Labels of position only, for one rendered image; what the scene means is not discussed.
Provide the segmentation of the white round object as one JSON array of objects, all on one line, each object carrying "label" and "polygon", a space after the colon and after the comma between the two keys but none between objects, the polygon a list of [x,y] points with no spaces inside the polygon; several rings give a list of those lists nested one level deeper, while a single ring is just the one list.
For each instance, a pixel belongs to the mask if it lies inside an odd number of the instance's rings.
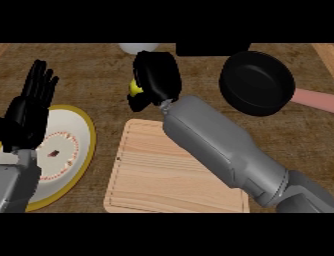
[{"label": "white round object", "polygon": [[136,55],[142,51],[154,51],[160,46],[160,44],[158,43],[120,43],[118,46],[126,53]]}]

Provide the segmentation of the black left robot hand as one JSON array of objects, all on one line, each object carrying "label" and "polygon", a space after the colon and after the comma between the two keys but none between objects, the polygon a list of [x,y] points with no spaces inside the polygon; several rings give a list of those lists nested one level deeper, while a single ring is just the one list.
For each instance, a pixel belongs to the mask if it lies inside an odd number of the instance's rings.
[{"label": "black left robot hand", "polygon": [[49,107],[59,77],[46,68],[46,62],[36,60],[27,75],[21,95],[9,104],[0,117],[0,142],[3,152],[34,150],[43,142]]}]

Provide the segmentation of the yellow pear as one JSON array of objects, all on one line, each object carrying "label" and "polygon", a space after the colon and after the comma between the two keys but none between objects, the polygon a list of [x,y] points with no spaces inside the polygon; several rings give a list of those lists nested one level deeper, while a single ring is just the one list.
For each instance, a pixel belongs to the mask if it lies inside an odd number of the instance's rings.
[{"label": "yellow pear", "polygon": [[136,80],[132,80],[129,85],[129,95],[135,97],[142,92],[143,92],[143,89],[137,86]]}]

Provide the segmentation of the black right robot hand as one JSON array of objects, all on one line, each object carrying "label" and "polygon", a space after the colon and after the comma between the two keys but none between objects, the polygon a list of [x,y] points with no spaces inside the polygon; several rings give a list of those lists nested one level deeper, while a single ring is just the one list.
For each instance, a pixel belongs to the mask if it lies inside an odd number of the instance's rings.
[{"label": "black right robot hand", "polygon": [[133,112],[140,112],[149,104],[164,108],[179,99],[182,79],[177,63],[169,52],[142,51],[136,54],[133,77],[143,89],[135,97],[127,95]]}]

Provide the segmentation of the pale wooden cutting board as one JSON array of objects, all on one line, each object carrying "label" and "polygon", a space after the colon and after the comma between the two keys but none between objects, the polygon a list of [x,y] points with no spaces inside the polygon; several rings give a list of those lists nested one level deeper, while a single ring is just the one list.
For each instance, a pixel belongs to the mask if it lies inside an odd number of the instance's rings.
[{"label": "pale wooden cutting board", "polygon": [[132,213],[247,213],[248,195],[231,189],[163,132],[163,123],[126,122],[104,208]]}]

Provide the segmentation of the white plate with yellow rim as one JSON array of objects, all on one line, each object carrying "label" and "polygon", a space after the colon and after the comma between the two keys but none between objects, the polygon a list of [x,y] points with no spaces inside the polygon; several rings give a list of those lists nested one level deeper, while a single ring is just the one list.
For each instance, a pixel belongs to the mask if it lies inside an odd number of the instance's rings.
[{"label": "white plate with yellow rim", "polygon": [[[93,121],[86,112],[70,105],[50,107],[44,140],[34,150],[42,175],[25,212],[53,203],[78,182],[89,167],[96,146]],[[18,156],[3,152],[0,164],[15,164]]]}]

